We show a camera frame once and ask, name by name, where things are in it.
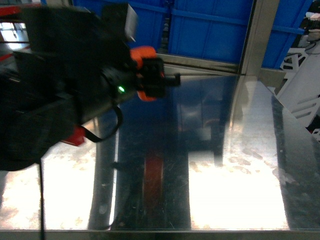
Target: stainless steel surface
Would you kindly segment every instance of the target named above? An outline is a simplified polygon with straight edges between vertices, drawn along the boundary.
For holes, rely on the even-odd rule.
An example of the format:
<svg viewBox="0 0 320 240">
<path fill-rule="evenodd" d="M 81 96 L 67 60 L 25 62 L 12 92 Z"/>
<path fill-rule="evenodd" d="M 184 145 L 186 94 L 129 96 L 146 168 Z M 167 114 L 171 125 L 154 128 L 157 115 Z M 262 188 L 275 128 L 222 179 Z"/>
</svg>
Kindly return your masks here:
<svg viewBox="0 0 320 240">
<path fill-rule="evenodd" d="M 39 240 L 34 230 L 0 231 L 4 240 Z M 318 240 L 319 233 L 311 231 L 48 231 L 48 240 Z"/>
<path fill-rule="evenodd" d="M 177 66 L 172 64 L 166 64 L 164 66 L 166 76 L 173 76 L 175 74 L 181 74 L 182 76 L 236 76 L 235 73 L 207 70 L 196 67 Z"/>
<path fill-rule="evenodd" d="M 239 73 L 258 76 L 280 0 L 254 0 Z"/>
<path fill-rule="evenodd" d="M 68 0 L 46 0 L 45 2 L 46 2 L 46 5 L 51 6 L 51 7 L 70 6 L 71 5 Z"/>
<path fill-rule="evenodd" d="M 48 230 L 320 231 L 320 145 L 256 77 L 183 77 L 164 99 L 120 108 L 106 142 L 59 143 L 43 158 Z M 95 124 L 103 135 L 114 121 Z M 1 174 L 0 238 L 39 229 L 37 167 Z M 268 233 L 259 239 L 282 234 Z"/>
<path fill-rule="evenodd" d="M 279 88 L 285 75 L 283 70 L 261 68 L 258 78 L 266 87 Z"/>
<path fill-rule="evenodd" d="M 169 55 L 169 54 L 157 54 L 163 59 L 164 63 L 169 65 L 178 65 L 180 67 L 198 68 L 202 71 L 211 70 L 229 74 L 236 74 L 238 72 L 238 65 L 227 62 L 219 62 L 212 60 L 205 60 L 200 58 L 191 58 L 185 56 Z"/>
<path fill-rule="evenodd" d="M 138 25 L 138 15 L 135 10 L 129 5 L 127 8 L 126 21 L 124 26 L 124 33 L 126 38 L 131 41 L 136 41 L 136 29 Z"/>
</svg>

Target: blue plastic crate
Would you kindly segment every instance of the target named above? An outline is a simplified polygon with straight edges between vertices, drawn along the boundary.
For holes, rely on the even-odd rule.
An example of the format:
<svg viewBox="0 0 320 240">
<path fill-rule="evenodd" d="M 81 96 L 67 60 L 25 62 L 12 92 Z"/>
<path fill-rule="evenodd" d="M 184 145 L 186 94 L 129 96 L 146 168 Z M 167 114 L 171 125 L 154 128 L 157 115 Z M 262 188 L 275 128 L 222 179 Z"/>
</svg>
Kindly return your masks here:
<svg viewBox="0 0 320 240">
<path fill-rule="evenodd" d="M 273 26 L 262 67 L 279 69 L 297 35 L 303 33 L 300 28 Z"/>
<path fill-rule="evenodd" d="M 313 0 L 280 0 L 274 18 L 275 26 L 298 28 Z"/>
<path fill-rule="evenodd" d="M 247 20 L 172 10 L 168 52 L 239 63 Z"/>
<path fill-rule="evenodd" d="M 248 20 L 253 0 L 175 0 L 174 8 L 181 11 Z"/>
<path fill-rule="evenodd" d="M 103 6 L 123 2 L 128 2 L 138 15 L 138 26 L 135 34 L 136 42 L 131 42 L 129 44 L 130 47 L 152 46 L 158 49 L 161 45 L 165 16 L 169 12 L 168 8 L 125 0 L 73 0 L 75 6 L 85 7 L 95 12 L 98 16 L 101 16 Z"/>
<path fill-rule="evenodd" d="M 108 2 L 114 2 L 114 3 L 127 3 L 127 2 L 131 2 L 131 3 L 138 3 L 138 4 L 145 4 L 145 5 L 149 5 L 149 6 L 155 6 L 155 7 L 163 7 L 167 4 L 168 0 L 131 0 L 131 1 L 125 1 L 125 0 L 111 0 Z M 73 5 L 77 4 L 77 0 L 72 0 Z"/>
</svg>

